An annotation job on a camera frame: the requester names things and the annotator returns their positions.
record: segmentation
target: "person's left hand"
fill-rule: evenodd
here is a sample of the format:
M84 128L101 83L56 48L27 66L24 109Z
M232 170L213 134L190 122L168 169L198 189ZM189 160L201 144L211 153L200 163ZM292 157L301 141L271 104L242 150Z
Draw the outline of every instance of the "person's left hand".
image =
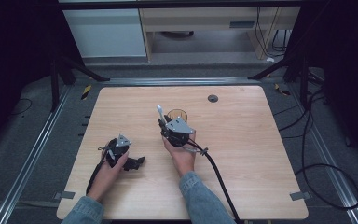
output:
M115 181L118 178L120 171L122 170L123 165L126 163L127 158L129 157L129 151L118 159L116 165L112 168L109 163L105 161L101 165L101 169L98 174L95 176L92 187L87 194L88 197L94 199L97 202L101 202L104 194L109 191Z

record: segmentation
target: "small round object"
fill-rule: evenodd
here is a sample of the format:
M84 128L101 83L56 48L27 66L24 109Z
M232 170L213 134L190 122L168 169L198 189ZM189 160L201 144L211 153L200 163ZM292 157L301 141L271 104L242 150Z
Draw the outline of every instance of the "small round object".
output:
M216 103L219 100L219 97L217 97L216 95L209 95L208 96L208 101L211 103Z

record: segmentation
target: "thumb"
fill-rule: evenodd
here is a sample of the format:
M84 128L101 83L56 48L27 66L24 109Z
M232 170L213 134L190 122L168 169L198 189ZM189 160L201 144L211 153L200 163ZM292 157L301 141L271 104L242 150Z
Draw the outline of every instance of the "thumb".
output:
M126 153L124 153L121 157L120 157L120 159L118 159L118 161L117 161L117 166L118 167L123 167L123 165L126 163L126 161L127 161L127 159L129 158L129 151L127 151Z

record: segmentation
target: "wooden tabletop surface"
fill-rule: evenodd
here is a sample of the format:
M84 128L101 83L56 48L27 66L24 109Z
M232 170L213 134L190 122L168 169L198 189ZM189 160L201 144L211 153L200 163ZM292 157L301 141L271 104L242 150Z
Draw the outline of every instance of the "wooden tabletop surface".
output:
M218 97L216 103L208 96ZM145 156L139 170L123 171L103 200L107 219L189 219L178 188L179 177L164 148L157 105L164 113L183 109L197 130L196 142L207 147L241 219L302 219L308 209L264 91L257 86L114 87L103 88L92 112L57 211L64 218L86 194L90 176L108 141L121 133L132 141L130 157ZM222 201L227 200L213 167L200 154L196 172Z

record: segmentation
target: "denim sleeve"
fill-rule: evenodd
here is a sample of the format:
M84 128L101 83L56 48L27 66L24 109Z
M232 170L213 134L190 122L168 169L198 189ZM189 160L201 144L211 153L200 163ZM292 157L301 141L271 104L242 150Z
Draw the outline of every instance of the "denim sleeve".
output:
M75 204L72 211L62 221L62 224L66 223L88 223L88 224L100 224L103 220L103 206L97 201L83 196Z
M179 188L185 197L187 212L193 224L235 224L219 198L202 183L195 172L183 175Z

